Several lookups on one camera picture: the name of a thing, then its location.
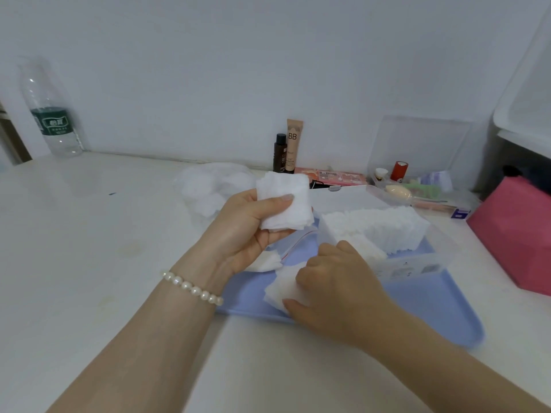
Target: clear plastic organizer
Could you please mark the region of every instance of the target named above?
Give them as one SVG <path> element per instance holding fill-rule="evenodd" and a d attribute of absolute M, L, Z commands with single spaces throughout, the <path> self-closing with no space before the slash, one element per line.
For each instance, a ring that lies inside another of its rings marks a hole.
<path fill-rule="evenodd" d="M 324 242 L 337 244 L 323 219 L 324 214 L 357 209 L 385 209 L 402 205 L 400 201 L 375 186 L 342 187 L 339 191 L 324 190 L 320 193 L 314 193 L 314 190 L 311 190 L 315 196 L 313 207 L 316 210 L 316 216 L 320 218 L 318 244 Z M 372 264 L 371 268 L 382 281 L 438 274 L 447 268 L 457 251 L 458 246 L 452 238 L 431 223 L 416 250 L 390 254 L 388 259 Z"/>

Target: red container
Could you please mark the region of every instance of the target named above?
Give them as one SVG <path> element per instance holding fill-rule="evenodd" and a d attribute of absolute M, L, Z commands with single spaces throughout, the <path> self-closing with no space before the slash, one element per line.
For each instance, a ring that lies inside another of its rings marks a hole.
<path fill-rule="evenodd" d="M 396 161 L 394 164 L 394 169 L 392 174 L 390 174 L 390 179 L 396 182 L 402 182 L 406 176 L 406 171 L 408 170 L 409 164 L 404 161 Z"/>
<path fill-rule="evenodd" d="M 506 177 L 467 223 L 520 288 L 551 296 L 551 196 Z"/>

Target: hand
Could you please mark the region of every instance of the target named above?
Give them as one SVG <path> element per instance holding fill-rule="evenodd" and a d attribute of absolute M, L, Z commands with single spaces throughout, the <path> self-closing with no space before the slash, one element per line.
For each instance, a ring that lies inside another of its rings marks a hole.
<path fill-rule="evenodd" d="M 286 210 L 293 195 L 256 201 L 256 189 L 235 194 L 198 242 L 211 258 L 228 267 L 230 275 L 243 271 L 266 247 L 294 232 L 260 230 L 260 221 Z"/>
<path fill-rule="evenodd" d="M 395 305 L 368 264 L 346 241 L 322 243 L 296 282 L 307 291 L 310 306 L 283 301 L 291 317 L 313 332 L 368 353 L 376 350 L 396 320 L 406 315 Z"/>

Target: plastic water bottle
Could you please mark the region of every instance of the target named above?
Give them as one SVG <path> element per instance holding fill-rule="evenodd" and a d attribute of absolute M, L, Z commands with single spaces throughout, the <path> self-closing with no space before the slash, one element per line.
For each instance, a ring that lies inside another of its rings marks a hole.
<path fill-rule="evenodd" d="M 19 86 L 52 153 L 62 157 L 80 155 L 82 146 L 63 97 L 38 62 L 19 65 Z"/>

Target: green bottle label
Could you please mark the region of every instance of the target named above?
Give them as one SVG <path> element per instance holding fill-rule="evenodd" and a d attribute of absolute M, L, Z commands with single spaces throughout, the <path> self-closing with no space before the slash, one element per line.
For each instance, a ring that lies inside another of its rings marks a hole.
<path fill-rule="evenodd" d="M 62 107 L 34 108 L 31 113 L 45 136 L 65 135 L 73 131 L 67 110 Z"/>

